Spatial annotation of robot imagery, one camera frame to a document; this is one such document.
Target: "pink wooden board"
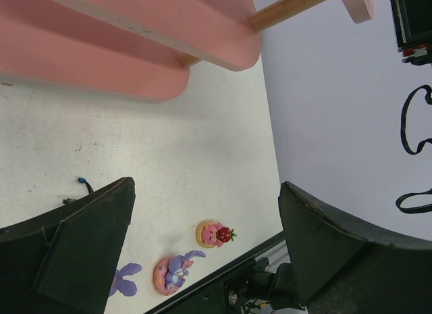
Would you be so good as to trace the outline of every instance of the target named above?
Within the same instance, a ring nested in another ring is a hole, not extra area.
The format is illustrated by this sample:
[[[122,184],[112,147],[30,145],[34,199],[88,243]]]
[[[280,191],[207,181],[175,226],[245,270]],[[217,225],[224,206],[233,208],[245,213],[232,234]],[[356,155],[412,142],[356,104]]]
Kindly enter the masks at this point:
[[[180,52],[52,0],[0,0],[0,72],[165,100],[185,89]]]
[[[252,67],[261,35],[253,0],[54,0],[98,20],[233,71]]]

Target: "white table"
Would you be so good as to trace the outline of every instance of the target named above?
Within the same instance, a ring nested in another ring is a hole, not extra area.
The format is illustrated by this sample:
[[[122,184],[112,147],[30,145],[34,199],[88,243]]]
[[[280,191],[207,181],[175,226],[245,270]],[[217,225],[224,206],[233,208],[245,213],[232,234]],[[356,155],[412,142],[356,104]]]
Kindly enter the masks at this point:
[[[167,298],[152,285],[169,253],[200,249],[194,228],[217,219],[238,237],[197,258],[184,288],[281,231],[279,178],[261,61],[234,73],[193,67],[186,92],[166,103],[8,80],[0,86],[0,227],[80,198],[122,177],[136,183],[119,268],[138,294],[109,298],[107,314],[143,314]]]

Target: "white wall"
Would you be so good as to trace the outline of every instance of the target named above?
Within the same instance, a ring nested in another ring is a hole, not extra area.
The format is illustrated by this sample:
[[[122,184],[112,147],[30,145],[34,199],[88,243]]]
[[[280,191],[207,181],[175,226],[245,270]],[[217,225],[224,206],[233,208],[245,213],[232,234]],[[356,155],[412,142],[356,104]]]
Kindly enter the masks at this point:
[[[374,224],[432,240],[432,213],[405,215],[394,204],[432,187],[432,146],[410,156],[399,136],[402,105],[432,84],[431,67],[401,62],[389,0],[375,8],[374,20],[356,25],[340,0],[329,0],[265,31],[280,179]],[[414,147],[432,137],[432,106],[423,97],[408,114]]]

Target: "purple toy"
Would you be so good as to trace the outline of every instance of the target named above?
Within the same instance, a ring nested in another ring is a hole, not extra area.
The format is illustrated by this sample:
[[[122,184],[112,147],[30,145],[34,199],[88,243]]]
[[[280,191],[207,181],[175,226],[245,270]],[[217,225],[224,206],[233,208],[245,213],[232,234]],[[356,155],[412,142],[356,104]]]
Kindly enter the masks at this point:
[[[134,282],[123,279],[124,276],[132,276],[135,273],[140,272],[142,269],[141,265],[137,263],[129,263],[125,265],[120,270],[115,270],[113,284],[111,285],[111,290],[109,295],[113,296],[115,292],[119,291],[124,296],[134,296],[138,291]]]
[[[193,257],[205,258],[205,253],[202,251],[190,251],[185,255],[178,255],[169,260],[168,272],[165,276],[165,288],[167,290],[171,290],[175,286],[180,288],[184,285],[186,281],[184,276],[189,274],[188,269],[194,264],[194,262],[191,261],[191,258]]]

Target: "black cable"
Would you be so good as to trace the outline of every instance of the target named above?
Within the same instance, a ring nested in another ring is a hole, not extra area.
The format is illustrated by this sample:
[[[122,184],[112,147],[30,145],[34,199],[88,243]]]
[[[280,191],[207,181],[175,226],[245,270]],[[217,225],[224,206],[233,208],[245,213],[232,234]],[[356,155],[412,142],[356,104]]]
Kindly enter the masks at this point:
[[[426,90],[426,94],[425,94],[426,103],[428,105],[432,105],[432,97],[431,97],[432,88],[430,86],[428,86],[427,84],[425,84],[424,86],[420,86],[410,93],[410,95],[408,96],[408,98],[405,101],[405,104],[402,108],[402,113],[400,116],[400,139],[402,141],[402,146],[404,147],[405,151],[410,155],[419,154],[423,150],[423,147],[425,147],[426,143],[432,144],[432,138],[428,138],[427,140],[422,140],[417,145],[417,150],[413,151],[410,148],[410,145],[408,144],[408,140],[406,138],[406,114],[408,113],[408,108],[410,107],[410,103],[411,103],[412,98],[414,98],[415,94],[417,94],[417,92],[422,90],[422,89]],[[432,211],[432,204],[417,206],[417,207],[411,207],[411,208],[403,208],[402,207],[402,203],[406,199],[413,197],[413,196],[421,196],[421,195],[428,195],[428,194],[432,194],[432,189],[428,190],[428,191],[424,191],[424,192],[411,192],[409,194],[403,194],[401,197],[399,197],[396,200],[396,207],[402,213],[405,213],[405,214],[419,214],[419,213],[427,213],[429,211]]]
[[[78,182],[81,183],[81,184],[85,184],[87,186],[87,191],[88,191],[89,194],[92,194],[92,193],[95,192],[93,190],[92,186],[84,178],[79,177],[78,178]]]
[[[427,140],[422,140],[417,145],[417,150],[414,152],[410,148],[410,145],[408,144],[408,140],[406,139],[406,114],[408,113],[408,107],[410,107],[411,100],[412,100],[412,98],[414,98],[415,94],[422,89],[426,90],[426,94],[425,94],[426,103],[428,105],[432,105],[432,98],[431,98],[432,88],[430,86],[428,86],[427,84],[425,84],[424,86],[420,86],[416,90],[414,90],[410,93],[410,95],[406,99],[405,104],[402,108],[402,114],[400,117],[400,138],[402,140],[402,146],[404,147],[405,151],[411,155],[419,154],[423,150],[423,147],[425,147],[426,143],[432,144],[432,138],[428,138]]]
[[[247,303],[245,306],[247,306],[247,310],[245,310],[244,314],[249,314],[250,311],[254,308],[254,305],[257,303],[258,299],[255,299],[252,303]]]

